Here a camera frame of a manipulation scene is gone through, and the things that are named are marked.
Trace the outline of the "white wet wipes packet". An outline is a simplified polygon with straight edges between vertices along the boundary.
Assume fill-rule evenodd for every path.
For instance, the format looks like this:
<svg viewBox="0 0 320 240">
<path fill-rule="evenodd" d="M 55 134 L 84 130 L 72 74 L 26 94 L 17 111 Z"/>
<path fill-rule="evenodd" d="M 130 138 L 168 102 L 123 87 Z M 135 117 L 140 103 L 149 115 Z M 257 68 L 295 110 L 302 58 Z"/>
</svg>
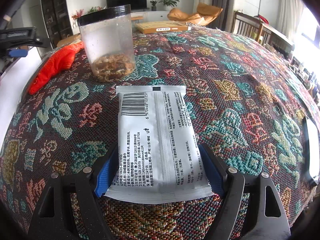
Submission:
<svg viewBox="0 0 320 240">
<path fill-rule="evenodd" d="M 119 166 L 105 196 L 166 204 L 211 196 L 185 86 L 118 86 Z"/>
</svg>

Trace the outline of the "white cardboard storage box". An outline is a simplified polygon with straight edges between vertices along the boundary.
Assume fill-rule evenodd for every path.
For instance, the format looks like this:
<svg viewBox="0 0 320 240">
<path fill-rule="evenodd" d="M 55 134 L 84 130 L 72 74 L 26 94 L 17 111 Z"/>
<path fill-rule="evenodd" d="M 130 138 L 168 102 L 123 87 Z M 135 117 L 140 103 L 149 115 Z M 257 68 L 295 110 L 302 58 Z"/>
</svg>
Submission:
<svg viewBox="0 0 320 240">
<path fill-rule="evenodd" d="M 1 75 L 1 144 L 4 143 L 5 135 L 21 102 L 23 93 L 29 88 L 48 58 L 48 54 L 40 57 L 38 50 L 31 48 L 26 57 L 16 59 Z"/>
</svg>

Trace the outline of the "orange red fabric pouch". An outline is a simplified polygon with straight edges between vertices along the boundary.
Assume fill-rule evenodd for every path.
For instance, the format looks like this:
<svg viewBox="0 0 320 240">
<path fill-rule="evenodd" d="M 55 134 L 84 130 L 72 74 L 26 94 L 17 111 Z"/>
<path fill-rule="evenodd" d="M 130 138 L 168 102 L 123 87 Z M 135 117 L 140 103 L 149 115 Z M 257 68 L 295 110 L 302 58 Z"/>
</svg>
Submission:
<svg viewBox="0 0 320 240">
<path fill-rule="evenodd" d="M 69 44 L 55 52 L 43 65 L 33 80 L 28 93 L 34 95 L 45 86 L 52 77 L 71 68 L 76 54 L 84 48 L 82 41 Z"/>
</svg>

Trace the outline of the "brown cardboard box on floor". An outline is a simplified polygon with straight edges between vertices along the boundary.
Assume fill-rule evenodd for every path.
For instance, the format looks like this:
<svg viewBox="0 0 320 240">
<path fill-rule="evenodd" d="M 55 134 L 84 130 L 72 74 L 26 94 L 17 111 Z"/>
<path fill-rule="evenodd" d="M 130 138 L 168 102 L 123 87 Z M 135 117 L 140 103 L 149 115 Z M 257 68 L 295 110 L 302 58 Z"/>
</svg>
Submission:
<svg viewBox="0 0 320 240">
<path fill-rule="evenodd" d="M 60 40 L 57 43 L 57 48 L 63 47 L 63 46 L 68 45 L 68 44 L 71 44 L 74 41 L 79 40 L 80 37 L 81 37 L 80 34 L 75 34 L 75 35 L 69 36 L 67 38 L 64 38 L 63 40 Z"/>
</svg>

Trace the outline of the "dark tall bookcase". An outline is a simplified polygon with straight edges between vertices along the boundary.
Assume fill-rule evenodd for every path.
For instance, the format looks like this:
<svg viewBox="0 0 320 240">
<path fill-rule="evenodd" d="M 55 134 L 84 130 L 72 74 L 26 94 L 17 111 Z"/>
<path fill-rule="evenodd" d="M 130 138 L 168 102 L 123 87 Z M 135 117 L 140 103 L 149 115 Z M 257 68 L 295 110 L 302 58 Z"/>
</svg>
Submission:
<svg viewBox="0 0 320 240">
<path fill-rule="evenodd" d="M 44 23 L 53 48 L 73 35 L 66 0 L 41 0 Z"/>
</svg>

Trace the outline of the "colourful woven tablecloth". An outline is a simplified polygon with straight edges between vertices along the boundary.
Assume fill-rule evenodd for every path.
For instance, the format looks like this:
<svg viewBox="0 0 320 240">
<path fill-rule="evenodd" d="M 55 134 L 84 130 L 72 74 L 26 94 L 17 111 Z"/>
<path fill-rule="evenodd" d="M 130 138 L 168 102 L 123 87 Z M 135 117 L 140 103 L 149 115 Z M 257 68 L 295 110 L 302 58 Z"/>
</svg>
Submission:
<svg viewBox="0 0 320 240">
<path fill-rule="evenodd" d="M 100 83 L 84 50 L 4 128 L 1 204 L 27 232 L 53 172 L 92 165 L 117 140 L 117 86 L 184 85 L 197 141 L 245 174 L 267 172 L 293 225 L 312 198 L 304 177 L 303 119 L 319 109 L 283 60 L 241 35 L 208 28 L 133 34 L 136 68 Z"/>
</svg>

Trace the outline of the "clear jar black lid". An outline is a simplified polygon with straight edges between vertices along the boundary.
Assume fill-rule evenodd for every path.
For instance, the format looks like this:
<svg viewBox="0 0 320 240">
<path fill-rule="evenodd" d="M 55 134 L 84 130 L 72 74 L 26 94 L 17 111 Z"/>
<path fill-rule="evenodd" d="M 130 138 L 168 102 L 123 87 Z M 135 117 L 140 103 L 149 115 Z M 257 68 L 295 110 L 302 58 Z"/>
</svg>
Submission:
<svg viewBox="0 0 320 240">
<path fill-rule="evenodd" d="M 120 80 L 135 70 L 129 4 L 82 15 L 77 23 L 91 71 L 98 81 Z"/>
</svg>

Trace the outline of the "flat yellow cardboard box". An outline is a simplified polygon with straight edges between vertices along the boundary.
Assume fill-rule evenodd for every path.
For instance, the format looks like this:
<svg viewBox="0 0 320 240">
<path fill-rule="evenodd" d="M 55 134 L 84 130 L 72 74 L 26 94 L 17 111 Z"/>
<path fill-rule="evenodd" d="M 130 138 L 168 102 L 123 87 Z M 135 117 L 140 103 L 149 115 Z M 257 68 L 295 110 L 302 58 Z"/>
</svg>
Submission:
<svg viewBox="0 0 320 240">
<path fill-rule="evenodd" d="M 160 33 L 166 31 L 187 31 L 191 29 L 191 27 L 188 25 L 177 21 L 136 23 L 135 27 L 143 34 Z"/>
</svg>

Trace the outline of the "wooden chair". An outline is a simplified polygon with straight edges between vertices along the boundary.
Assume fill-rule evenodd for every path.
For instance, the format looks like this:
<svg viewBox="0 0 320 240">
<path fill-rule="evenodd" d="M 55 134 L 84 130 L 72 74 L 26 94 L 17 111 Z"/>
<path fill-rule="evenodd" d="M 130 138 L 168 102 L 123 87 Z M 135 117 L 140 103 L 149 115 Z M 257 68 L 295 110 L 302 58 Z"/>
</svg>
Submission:
<svg viewBox="0 0 320 240">
<path fill-rule="evenodd" d="M 234 12 L 232 33 L 249 37 L 262 44 L 276 46 L 286 53 L 290 53 L 295 49 L 293 42 L 274 27 L 256 17 L 239 11 Z"/>
</svg>

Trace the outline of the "white tv cabinet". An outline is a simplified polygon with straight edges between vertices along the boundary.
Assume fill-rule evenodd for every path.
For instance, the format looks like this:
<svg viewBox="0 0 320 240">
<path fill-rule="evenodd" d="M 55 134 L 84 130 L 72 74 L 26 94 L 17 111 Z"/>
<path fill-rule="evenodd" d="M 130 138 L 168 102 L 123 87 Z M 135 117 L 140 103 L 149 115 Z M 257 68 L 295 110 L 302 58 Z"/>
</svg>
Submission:
<svg viewBox="0 0 320 240">
<path fill-rule="evenodd" d="M 168 11 L 132 12 L 131 20 L 133 23 L 168 21 L 168 13 Z"/>
</svg>

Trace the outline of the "green potted plant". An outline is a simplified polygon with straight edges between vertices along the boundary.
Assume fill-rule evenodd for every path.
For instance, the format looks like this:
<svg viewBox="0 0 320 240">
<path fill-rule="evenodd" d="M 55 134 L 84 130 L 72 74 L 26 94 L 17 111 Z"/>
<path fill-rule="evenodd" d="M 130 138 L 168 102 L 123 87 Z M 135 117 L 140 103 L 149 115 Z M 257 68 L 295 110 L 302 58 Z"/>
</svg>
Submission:
<svg viewBox="0 0 320 240">
<path fill-rule="evenodd" d="M 165 11 L 170 11 L 174 7 L 177 7 L 180 0 L 160 0 L 159 2 L 163 4 Z"/>
</svg>

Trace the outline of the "orange lounge chair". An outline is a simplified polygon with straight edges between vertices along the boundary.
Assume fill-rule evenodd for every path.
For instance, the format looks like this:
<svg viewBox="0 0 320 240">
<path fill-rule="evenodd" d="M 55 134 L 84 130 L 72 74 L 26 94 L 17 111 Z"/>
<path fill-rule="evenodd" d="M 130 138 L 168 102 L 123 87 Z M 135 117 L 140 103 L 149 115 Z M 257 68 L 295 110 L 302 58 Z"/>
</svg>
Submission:
<svg viewBox="0 0 320 240">
<path fill-rule="evenodd" d="M 188 14 L 180 9 L 173 8 L 167 14 L 167 18 L 171 21 L 207 26 L 212 23 L 222 11 L 223 9 L 220 7 L 199 3 L 195 13 Z"/>
</svg>

